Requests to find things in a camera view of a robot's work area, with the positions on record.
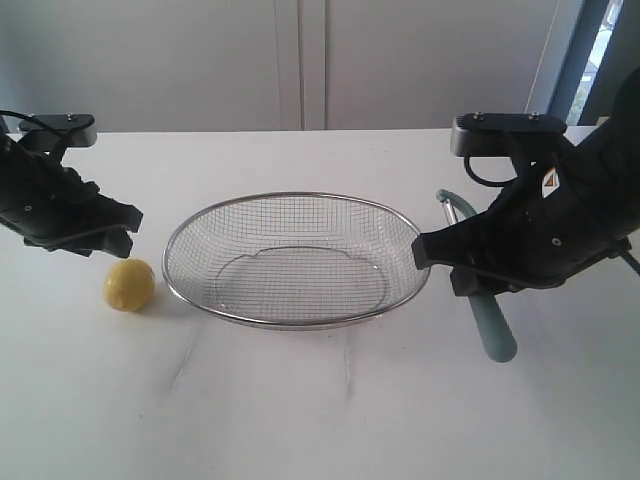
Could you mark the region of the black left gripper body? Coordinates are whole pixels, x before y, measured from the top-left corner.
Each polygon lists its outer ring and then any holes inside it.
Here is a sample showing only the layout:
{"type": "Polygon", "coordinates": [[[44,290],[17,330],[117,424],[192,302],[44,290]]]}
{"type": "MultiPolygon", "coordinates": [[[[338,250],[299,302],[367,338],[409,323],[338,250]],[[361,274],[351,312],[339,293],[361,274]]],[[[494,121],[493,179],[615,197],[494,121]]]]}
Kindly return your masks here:
{"type": "Polygon", "coordinates": [[[94,234],[84,210],[100,192],[93,181],[62,165],[68,146],[51,151],[1,136],[1,224],[27,246],[74,250],[74,241],[94,234]]]}

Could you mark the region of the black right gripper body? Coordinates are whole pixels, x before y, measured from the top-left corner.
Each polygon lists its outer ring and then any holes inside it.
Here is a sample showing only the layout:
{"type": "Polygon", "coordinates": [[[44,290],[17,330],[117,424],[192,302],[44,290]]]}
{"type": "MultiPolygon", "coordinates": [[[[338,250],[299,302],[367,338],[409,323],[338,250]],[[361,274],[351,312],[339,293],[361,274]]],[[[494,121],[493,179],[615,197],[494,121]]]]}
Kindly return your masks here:
{"type": "Polygon", "coordinates": [[[617,149],[517,154],[515,180],[483,214],[481,272],[546,289],[630,258],[630,158],[617,149]]]}

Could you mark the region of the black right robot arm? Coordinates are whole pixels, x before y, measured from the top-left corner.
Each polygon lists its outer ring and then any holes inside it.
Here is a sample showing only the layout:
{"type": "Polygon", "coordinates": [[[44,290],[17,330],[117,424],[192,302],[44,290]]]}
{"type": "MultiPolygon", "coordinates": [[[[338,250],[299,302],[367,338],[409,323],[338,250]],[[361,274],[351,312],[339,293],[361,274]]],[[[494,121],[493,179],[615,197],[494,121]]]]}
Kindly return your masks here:
{"type": "Polygon", "coordinates": [[[417,269],[451,267],[455,295],[549,289],[606,258],[633,269],[629,235],[639,228],[639,73],[612,113],[579,144],[550,115],[469,113],[455,119],[452,153],[486,186],[474,158],[504,157],[514,178],[486,211],[412,243],[417,269]]]}

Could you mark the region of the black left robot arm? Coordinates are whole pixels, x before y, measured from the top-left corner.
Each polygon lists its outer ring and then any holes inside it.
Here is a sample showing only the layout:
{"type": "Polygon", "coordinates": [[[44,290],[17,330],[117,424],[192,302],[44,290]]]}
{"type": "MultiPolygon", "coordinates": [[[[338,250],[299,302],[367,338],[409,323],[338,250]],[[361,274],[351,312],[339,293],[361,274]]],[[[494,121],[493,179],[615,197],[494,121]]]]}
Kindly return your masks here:
{"type": "Polygon", "coordinates": [[[88,257],[102,251],[129,257],[143,213],[100,193],[47,152],[1,141],[1,224],[25,245],[88,257]]]}

